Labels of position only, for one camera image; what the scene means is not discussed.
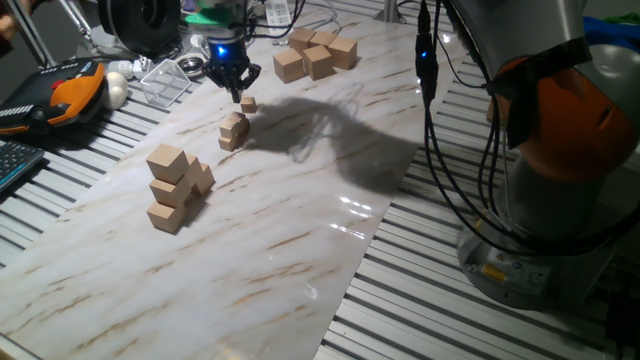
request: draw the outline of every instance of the yellow label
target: yellow label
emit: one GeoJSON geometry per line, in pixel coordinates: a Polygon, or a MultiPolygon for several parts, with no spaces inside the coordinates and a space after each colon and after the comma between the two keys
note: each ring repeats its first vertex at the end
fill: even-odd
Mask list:
{"type": "Polygon", "coordinates": [[[493,280],[496,280],[499,283],[504,282],[504,278],[506,277],[506,274],[504,271],[501,271],[500,269],[491,265],[490,263],[484,264],[484,266],[482,267],[482,273],[492,278],[493,280]]]}

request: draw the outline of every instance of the robotic arm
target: robotic arm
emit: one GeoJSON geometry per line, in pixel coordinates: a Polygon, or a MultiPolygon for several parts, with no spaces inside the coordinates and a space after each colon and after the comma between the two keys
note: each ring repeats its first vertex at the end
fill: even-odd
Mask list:
{"type": "MultiPolygon", "coordinates": [[[[98,5],[105,31],[133,52],[149,58],[157,57],[178,33],[181,17],[178,0],[99,0],[98,5]]],[[[257,27],[270,26],[258,24],[249,16],[247,0],[199,0],[197,5],[199,11],[185,21],[207,39],[211,58],[203,72],[216,85],[227,89],[233,102],[239,103],[240,94],[253,84],[261,70],[247,56],[246,41],[271,38],[254,34],[257,27]]],[[[285,34],[293,28],[303,6],[304,0],[296,1],[292,23],[280,27],[285,34]]]]}
{"type": "Polygon", "coordinates": [[[247,56],[246,1],[241,4],[202,0],[198,5],[202,10],[188,16],[186,21],[206,36],[211,58],[204,66],[204,74],[219,87],[227,89],[234,103],[239,103],[240,94],[253,84],[261,70],[247,56]]]}
{"type": "MultiPolygon", "coordinates": [[[[428,111],[427,159],[431,165],[431,155],[437,157],[479,218],[471,224],[461,215],[432,169],[443,197],[468,228],[458,242],[465,275],[487,296],[517,308],[575,308],[613,256],[616,241],[640,222],[640,205],[619,220],[597,203],[607,174],[638,145],[640,105],[629,94],[640,91],[635,80],[640,55],[589,44],[583,5],[580,0],[437,0],[482,70],[487,81],[482,88],[497,108],[478,172],[483,208],[469,201],[448,171],[428,111]],[[494,197],[500,118],[506,119],[509,147],[522,156],[494,197]],[[487,199],[483,170],[492,145],[487,199]]],[[[438,40],[425,1],[418,31],[416,68],[429,109],[438,40]]]]}

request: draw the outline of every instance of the metal rack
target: metal rack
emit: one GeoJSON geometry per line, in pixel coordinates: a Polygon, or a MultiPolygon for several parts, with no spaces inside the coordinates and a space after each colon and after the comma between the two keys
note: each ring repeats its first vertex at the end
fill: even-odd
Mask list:
{"type": "MultiPolygon", "coordinates": [[[[484,81],[470,58],[458,74],[471,84],[484,81]]],[[[434,119],[447,164],[476,205],[489,100],[484,90],[454,81],[434,119]]],[[[590,298],[573,314],[522,311],[469,282],[456,254],[462,225],[444,205],[425,156],[421,147],[316,359],[614,359],[615,345],[605,339],[606,304],[590,298]]],[[[516,157],[507,154],[508,163],[516,157]]]]}

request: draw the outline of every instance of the wooden cube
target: wooden cube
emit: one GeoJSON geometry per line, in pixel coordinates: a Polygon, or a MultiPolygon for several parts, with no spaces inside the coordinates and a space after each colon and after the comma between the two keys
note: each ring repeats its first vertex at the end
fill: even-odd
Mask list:
{"type": "Polygon", "coordinates": [[[245,114],[255,114],[258,112],[258,105],[256,105],[256,99],[251,96],[243,96],[240,101],[240,107],[245,114]]]}
{"type": "Polygon", "coordinates": [[[237,136],[249,133],[249,120],[244,114],[232,112],[229,117],[220,125],[220,135],[222,137],[233,139],[237,136]]]}
{"type": "Polygon", "coordinates": [[[156,179],[177,184],[189,169],[184,151],[167,144],[161,144],[147,158],[147,164],[156,179]]]}
{"type": "Polygon", "coordinates": [[[184,177],[187,178],[189,182],[189,188],[193,188],[193,186],[198,182],[200,178],[200,173],[202,170],[200,169],[200,160],[195,155],[186,154],[187,161],[189,161],[189,170],[184,174],[184,177]]]}
{"type": "Polygon", "coordinates": [[[309,40],[309,47],[316,46],[324,46],[325,48],[329,47],[333,40],[336,39],[338,35],[326,31],[318,31],[312,38],[309,40]]]}
{"type": "Polygon", "coordinates": [[[175,234],[187,217],[187,208],[184,205],[172,208],[154,202],[147,210],[147,215],[153,227],[175,234]]]}
{"type": "Polygon", "coordinates": [[[324,46],[316,46],[302,52],[304,69],[311,79],[318,80],[335,74],[331,54],[324,46]]]}
{"type": "Polygon", "coordinates": [[[338,36],[327,48],[333,59],[333,66],[351,70],[358,60],[358,42],[338,36]]]}
{"type": "Polygon", "coordinates": [[[153,179],[149,187],[158,203],[170,207],[183,205],[189,194],[191,194],[191,186],[189,186],[186,176],[183,176],[176,185],[153,179]]]}
{"type": "Polygon", "coordinates": [[[218,144],[220,144],[220,149],[222,150],[233,151],[236,149],[236,146],[238,146],[238,138],[237,137],[228,138],[228,137],[221,136],[218,139],[218,144]]]}
{"type": "Polygon", "coordinates": [[[211,167],[207,164],[200,164],[200,174],[198,182],[193,187],[193,193],[202,196],[211,189],[213,184],[216,182],[216,179],[213,177],[211,167]]]}
{"type": "Polygon", "coordinates": [[[292,81],[305,77],[302,56],[294,49],[273,55],[273,67],[276,75],[288,84],[292,81]]]}
{"type": "Polygon", "coordinates": [[[289,36],[289,47],[302,55],[305,49],[309,48],[309,41],[316,34],[314,30],[305,28],[296,29],[296,31],[289,36]]]}

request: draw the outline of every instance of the black cable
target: black cable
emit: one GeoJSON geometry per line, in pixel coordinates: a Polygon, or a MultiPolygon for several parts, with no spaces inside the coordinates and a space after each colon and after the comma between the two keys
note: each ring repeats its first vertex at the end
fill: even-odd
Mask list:
{"type": "MultiPolygon", "coordinates": [[[[440,5],[441,0],[437,0],[437,6],[436,9],[439,9],[439,5],[440,5]]],[[[421,6],[421,10],[422,8],[426,9],[426,6],[424,4],[424,0],[421,6]]],[[[434,38],[437,37],[437,28],[438,28],[438,22],[435,22],[434,25],[434,38]]],[[[430,99],[426,98],[426,94],[431,92],[431,89],[426,89],[427,83],[423,80],[422,81],[422,87],[423,87],[423,101],[425,103],[425,107],[428,109],[429,108],[429,104],[431,102],[430,99]]],[[[464,219],[464,217],[461,216],[461,214],[459,213],[459,211],[457,209],[455,209],[453,203],[450,201],[450,199],[448,199],[448,195],[446,194],[445,189],[442,187],[442,184],[440,183],[439,179],[437,178],[437,174],[435,173],[435,170],[433,170],[431,168],[432,171],[432,176],[434,176],[434,180],[436,181],[436,183],[439,185],[438,188],[439,190],[442,192],[443,196],[445,197],[445,200],[448,199],[448,204],[452,207],[452,209],[454,209],[454,212],[456,213],[456,215],[461,219],[461,221],[468,227],[470,228],[482,241],[485,241],[487,244],[494,246],[498,249],[501,249],[503,251],[508,251],[510,253],[516,254],[516,255],[522,255],[522,256],[577,256],[577,255],[582,255],[585,253],[589,253],[601,246],[603,246],[604,244],[609,243],[609,241],[611,241],[612,239],[619,239],[623,234],[625,234],[626,232],[628,232],[630,229],[632,229],[635,225],[637,225],[637,223],[640,220],[640,203],[638,204],[638,206],[636,206],[636,208],[629,214],[627,215],[627,217],[625,217],[623,220],[621,220],[619,223],[617,223],[616,225],[613,225],[603,231],[598,232],[597,234],[594,234],[592,236],[587,236],[585,238],[582,239],[577,239],[574,241],[567,241],[567,242],[555,242],[553,244],[551,244],[549,241],[546,240],[541,240],[541,239],[524,239],[521,236],[519,236],[518,234],[512,232],[512,231],[506,231],[504,230],[501,226],[496,225],[495,223],[493,223],[491,220],[489,220],[482,212],[480,212],[477,207],[469,200],[469,198],[466,196],[466,194],[464,193],[464,191],[462,191],[462,189],[460,188],[460,186],[457,184],[456,180],[453,178],[453,175],[451,174],[451,172],[449,171],[446,162],[444,161],[444,157],[442,156],[442,153],[440,152],[440,149],[438,147],[438,143],[437,140],[435,138],[435,128],[433,126],[433,122],[431,120],[431,114],[429,113],[429,111],[425,112],[428,116],[425,117],[425,123],[427,123],[429,125],[429,130],[432,133],[432,143],[434,146],[434,152],[440,162],[440,165],[445,173],[445,175],[447,175],[447,178],[449,179],[449,181],[451,182],[451,185],[453,186],[453,188],[456,190],[456,192],[458,193],[458,195],[462,198],[462,200],[465,202],[465,204],[480,218],[482,219],[483,222],[487,223],[489,226],[493,227],[495,230],[497,230],[499,233],[501,233],[504,236],[507,236],[508,238],[510,238],[511,240],[513,240],[514,242],[516,242],[518,245],[528,248],[532,251],[534,251],[535,253],[516,253],[512,250],[507,250],[505,248],[499,248],[496,247],[495,243],[493,243],[492,241],[490,241],[488,238],[486,238],[485,236],[483,236],[479,231],[477,231],[477,229],[475,229],[475,227],[471,226],[471,224],[468,223],[468,221],[466,221],[466,219],[464,219]],[[547,247],[549,247],[550,245],[555,246],[556,248],[554,250],[549,250],[547,247]]],[[[428,143],[428,137],[427,135],[425,135],[425,147],[428,150],[428,153],[430,154],[430,150],[429,150],[429,143],[428,143]]]]}
{"type": "Polygon", "coordinates": [[[456,79],[458,80],[458,82],[466,87],[472,88],[472,89],[484,89],[487,87],[487,84],[482,84],[482,85],[470,85],[467,84],[466,82],[462,81],[462,79],[460,79],[460,76],[458,75],[458,72],[453,68],[453,62],[451,61],[451,58],[449,57],[449,52],[447,51],[447,48],[444,47],[444,44],[442,43],[442,41],[440,41],[440,38],[438,37],[438,43],[440,44],[440,47],[442,48],[442,51],[444,51],[444,55],[447,57],[447,61],[449,62],[449,68],[451,68],[451,72],[453,73],[453,75],[456,77],[456,79]]]}
{"type": "Polygon", "coordinates": [[[484,189],[482,188],[482,183],[484,182],[484,167],[487,162],[487,158],[489,157],[489,151],[491,149],[491,144],[493,143],[493,138],[496,132],[495,122],[491,122],[491,131],[489,132],[489,138],[487,139],[487,145],[484,147],[484,151],[482,153],[482,159],[480,160],[480,166],[478,168],[478,195],[480,195],[480,201],[485,209],[489,208],[489,203],[487,199],[484,197],[484,189]]]}
{"type": "Polygon", "coordinates": [[[493,196],[493,179],[496,174],[496,165],[498,163],[498,151],[500,150],[500,117],[498,116],[497,109],[494,109],[494,115],[492,119],[491,127],[495,129],[495,138],[493,143],[493,158],[491,159],[491,168],[489,169],[489,204],[491,210],[496,216],[498,215],[498,207],[493,196]]]}
{"type": "Polygon", "coordinates": [[[535,253],[535,252],[520,252],[520,251],[515,251],[513,249],[507,249],[501,245],[496,244],[495,242],[489,240],[486,236],[484,236],[484,234],[482,234],[477,228],[476,226],[472,225],[469,223],[469,221],[467,221],[467,219],[464,217],[464,215],[462,215],[462,213],[460,213],[460,210],[458,210],[458,207],[453,203],[453,201],[451,201],[451,198],[449,198],[449,195],[447,194],[447,191],[445,190],[445,188],[442,186],[442,183],[440,182],[440,178],[438,177],[438,174],[436,173],[435,167],[433,166],[433,161],[431,160],[431,149],[429,146],[429,136],[431,134],[431,143],[433,144],[434,147],[434,151],[439,151],[438,149],[438,141],[436,140],[436,133],[435,133],[435,129],[433,126],[433,121],[431,119],[431,113],[429,111],[425,111],[425,129],[424,129],[424,141],[425,141],[425,151],[426,151],[426,156],[427,156],[427,163],[429,165],[429,171],[431,172],[431,177],[433,178],[433,180],[436,183],[436,186],[438,187],[438,189],[440,190],[440,193],[442,194],[442,197],[444,197],[444,200],[447,202],[447,205],[449,205],[449,207],[451,208],[451,210],[454,212],[454,214],[456,214],[456,216],[458,217],[458,219],[460,219],[460,221],[462,221],[462,223],[469,229],[471,230],[480,240],[482,240],[483,242],[489,244],[490,246],[500,250],[500,251],[504,251],[513,255],[519,255],[519,256],[530,256],[530,257],[539,257],[539,256],[545,256],[544,254],[540,254],[540,253],[535,253]]]}
{"type": "Polygon", "coordinates": [[[398,4],[396,4],[396,8],[399,8],[399,7],[400,7],[400,6],[402,6],[402,5],[411,4],[411,3],[414,3],[414,4],[418,4],[418,5],[420,5],[420,1],[416,1],[416,0],[405,0],[405,1],[402,1],[402,2],[400,2],[400,3],[398,3],[398,4]]]}
{"type": "Polygon", "coordinates": [[[291,20],[291,23],[289,23],[289,25],[261,25],[261,24],[256,24],[255,27],[260,27],[260,28],[266,28],[266,29],[286,29],[286,31],[280,35],[263,35],[263,34],[257,34],[257,35],[251,35],[251,37],[256,38],[256,39],[281,39],[285,36],[287,36],[287,34],[289,34],[289,32],[291,31],[291,29],[293,28],[293,25],[298,21],[298,18],[300,17],[300,15],[302,14],[302,10],[304,9],[304,5],[306,3],[306,0],[296,0],[296,5],[295,8],[293,10],[293,19],[291,20]]]}

